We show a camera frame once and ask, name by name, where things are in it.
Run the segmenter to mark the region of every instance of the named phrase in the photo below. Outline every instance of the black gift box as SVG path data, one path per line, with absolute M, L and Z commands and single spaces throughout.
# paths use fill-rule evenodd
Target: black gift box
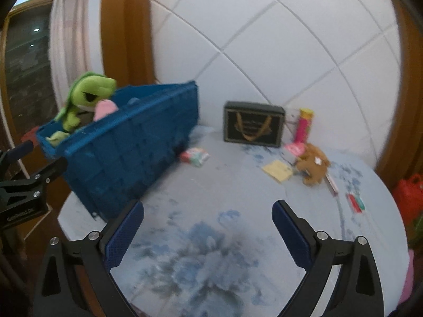
M 285 110 L 279 106 L 228 101 L 224 109 L 225 142 L 280 147 Z

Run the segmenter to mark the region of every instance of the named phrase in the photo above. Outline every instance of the table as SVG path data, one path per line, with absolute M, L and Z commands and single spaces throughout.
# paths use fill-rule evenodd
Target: table
M 315 230 L 333 238 L 369 240 L 384 295 L 395 309 L 409 257 L 395 202 L 378 176 L 354 155 L 323 149 L 340 190 L 307 187 L 299 175 L 282 184 L 261 167 L 281 159 L 280 149 L 231 144 L 220 133 L 197 139 L 210 159 L 202 168 L 174 164 L 141 199 L 144 221 L 122 263 L 111 270 L 128 301 L 151 317 L 277 316 L 305 272 L 296 267 L 271 217 L 285 199 Z M 365 204 L 354 214 L 346 192 Z M 59 215 L 65 235 L 84 238 L 101 230 L 71 194 Z M 334 267 L 313 316 L 321 316 L 338 275 Z

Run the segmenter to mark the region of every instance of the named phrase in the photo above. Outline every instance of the wooden trim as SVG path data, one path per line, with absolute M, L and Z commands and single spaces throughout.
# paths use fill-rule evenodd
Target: wooden trim
M 376 168 L 390 189 L 423 169 L 423 36 L 403 3 L 392 1 L 401 38 L 401 89 L 391 135 Z
M 5 68 L 7 31 L 9 28 L 10 18 L 26 10 L 30 10 L 32 8 L 36 8 L 39 6 L 44 6 L 50 3 L 53 3 L 53 0 L 29 0 L 27 2 L 19 4 L 15 6 L 14 8 L 12 8 L 12 10 L 7 15 L 3 24 L 3 30 L 2 30 L 1 39 L 0 39 L 0 91 L 1 91 L 3 110 L 6 116 L 7 126 L 9 127 L 13 142 L 15 144 L 20 144 L 21 140 L 20 140 L 20 137 L 18 136 L 18 132 L 16 131 L 15 124 L 13 122 L 12 112 L 9 105 L 9 97 L 7 94 L 7 86 L 6 86 L 6 68 Z
M 150 0 L 102 0 L 105 75 L 118 86 L 154 83 Z

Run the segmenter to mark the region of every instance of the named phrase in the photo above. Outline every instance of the white curtain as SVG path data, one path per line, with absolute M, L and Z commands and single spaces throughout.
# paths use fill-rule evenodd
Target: white curtain
M 50 15 L 52 83 L 58 108 L 62 108 L 73 81 L 90 70 L 88 0 L 54 0 Z

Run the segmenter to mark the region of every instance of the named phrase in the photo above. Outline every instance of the yellow lid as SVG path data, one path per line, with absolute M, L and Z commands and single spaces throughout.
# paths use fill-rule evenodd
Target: yellow lid
M 310 120 L 313 119 L 314 112 L 311 109 L 300 109 L 300 117 Z

